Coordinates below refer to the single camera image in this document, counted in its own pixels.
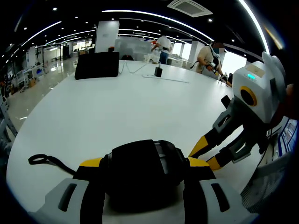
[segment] glossy floor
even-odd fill
[[[8,114],[17,131],[42,98],[75,71],[77,61],[78,58],[74,56],[63,61],[49,63],[48,72],[38,78],[36,85],[8,97]]]

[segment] green light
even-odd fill
[[[251,75],[251,74],[247,74],[247,76],[248,76],[249,78],[255,79],[255,77],[254,77],[253,75]]]

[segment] black laptop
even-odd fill
[[[119,52],[79,55],[75,79],[117,77]]]

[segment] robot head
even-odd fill
[[[276,56],[263,52],[263,62],[238,69],[233,76],[234,96],[244,102],[264,123],[270,123],[286,96],[285,70]]]

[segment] round table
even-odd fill
[[[124,63],[120,61],[120,71]],[[134,74],[129,70],[136,71],[144,63],[127,64],[116,78],[67,77],[28,116],[16,136],[7,167],[8,185],[25,210],[37,211],[50,190],[72,177],[55,166],[29,165],[30,156],[52,155],[76,170],[83,161],[103,157],[117,146],[153,139],[172,142],[187,157],[225,110],[221,98],[233,97],[232,89],[225,84],[190,70],[161,65],[162,77],[189,82],[184,83],[142,77],[154,74],[154,64]],[[241,131],[240,127],[201,158],[207,160],[215,155]],[[215,175],[225,178],[240,193],[259,160],[255,146],[251,156],[229,163]],[[115,216],[104,208],[106,222],[122,219],[122,223],[138,223],[139,218],[142,223],[148,218],[148,223],[184,223],[183,201],[163,210],[129,216]]]

